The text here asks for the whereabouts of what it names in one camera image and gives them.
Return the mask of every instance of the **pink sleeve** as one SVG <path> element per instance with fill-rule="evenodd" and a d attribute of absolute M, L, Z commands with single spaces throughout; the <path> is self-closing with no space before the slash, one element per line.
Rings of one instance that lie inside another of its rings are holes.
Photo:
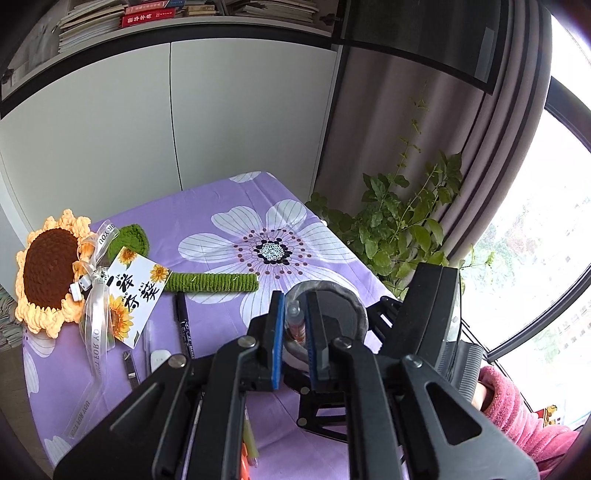
<path fill-rule="evenodd" d="M 544 427 L 543 420 L 527 409 L 515 384 L 494 367 L 482 368 L 479 381 L 495 392 L 484 415 L 532 457 L 544 479 L 558 465 L 577 432 L 562 425 Z"/>

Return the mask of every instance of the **curtain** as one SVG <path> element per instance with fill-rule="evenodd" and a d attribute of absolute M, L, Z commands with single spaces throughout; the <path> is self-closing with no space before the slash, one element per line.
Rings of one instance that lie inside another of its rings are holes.
<path fill-rule="evenodd" d="M 535 134 L 550 83 L 551 17 L 536 0 L 510 0 L 501 71 L 492 95 L 445 73 L 352 48 L 343 75 L 315 190 L 329 206 L 355 214 L 365 191 L 362 173 L 403 172 L 417 188 L 427 162 L 462 152 L 464 180 L 451 205 L 435 212 L 453 265 L 482 235 L 504 200 Z M 415 108 L 422 99 L 428 111 Z M 411 125 L 415 118 L 420 134 Z"/>

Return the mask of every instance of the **sunflower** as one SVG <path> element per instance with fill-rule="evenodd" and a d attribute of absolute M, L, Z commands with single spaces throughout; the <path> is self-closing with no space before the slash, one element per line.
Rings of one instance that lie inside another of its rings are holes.
<path fill-rule="evenodd" d="M 91 234 L 89 218 L 64 210 L 58 220 L 49 217 L 42 229 L 29 233 L 27 248 L 17 253 L 15 315 L 32 333 L 45 329 L 57 338 L 64 322 L 80 322 L 84 300 L 74 301 L 69 287 L 86 273 L 78 259 L 90 259 L 92 245 L 81 243 Z"/>
<path fill-rule="evenodd" d="M 162 265 L 155 264 L 154 268 L 150 271 L 150 280 L 154 283 L 159 283 L 168 277 L 168 268 Z"/>
<path fill-rule="evenodd" d="M 131 262 L 138 258 L 138 254 L 127 247 L 123 247 L 117 258 L 119 258 L 119 261 L 123 263 L 123 265 L 127 265 L 127 268 L 129 268 Z"/>
<path fill-rule="evenodd" d="M 128 337 L 129 328 L 133 326 L 132 316 L 129 315 L 129 308 L 124 305 L 123 297 L 114 298 L 109 295 L 109 308 L 111 310 L 111 323 L 113 324 L 113 336 L 123 341 Z"/>

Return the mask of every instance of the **floor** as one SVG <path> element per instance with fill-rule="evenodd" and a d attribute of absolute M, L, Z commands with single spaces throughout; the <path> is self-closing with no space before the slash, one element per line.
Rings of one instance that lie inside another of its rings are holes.
<path fill-rule="evenodd" d="M 29 406 L 21 347 L 0 353 L 0 410 L 33 459 L 51 476 Z"/>

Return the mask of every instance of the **hand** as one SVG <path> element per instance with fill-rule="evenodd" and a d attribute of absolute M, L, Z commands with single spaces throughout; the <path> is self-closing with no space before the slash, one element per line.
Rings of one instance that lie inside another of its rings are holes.
<path fill-rule="evenodd" d="M 472 405 L 478 410 L 484 411 L 491 404 L 494 392 L 486 388 L 483 384 L 478 382 L 476 384 L 476 391 L 474 392 L 474 398 L 472 399 Z"/>

